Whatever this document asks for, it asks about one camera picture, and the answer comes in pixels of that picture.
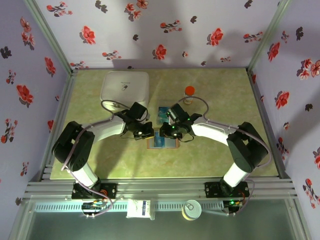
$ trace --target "white box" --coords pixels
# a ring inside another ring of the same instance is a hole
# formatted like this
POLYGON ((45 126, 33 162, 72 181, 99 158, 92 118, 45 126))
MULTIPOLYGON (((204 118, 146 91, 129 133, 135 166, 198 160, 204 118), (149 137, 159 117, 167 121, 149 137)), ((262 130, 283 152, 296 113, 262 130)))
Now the white box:
MULTIPOLYGON (((148 107, 149 75, 143 71, 111 71, 103 80, 100 99, 117 101, 129 108, 137 102, 148 107)), ((122 111, 124 108, 116 103, 104 102, 111 111, 122 111)))

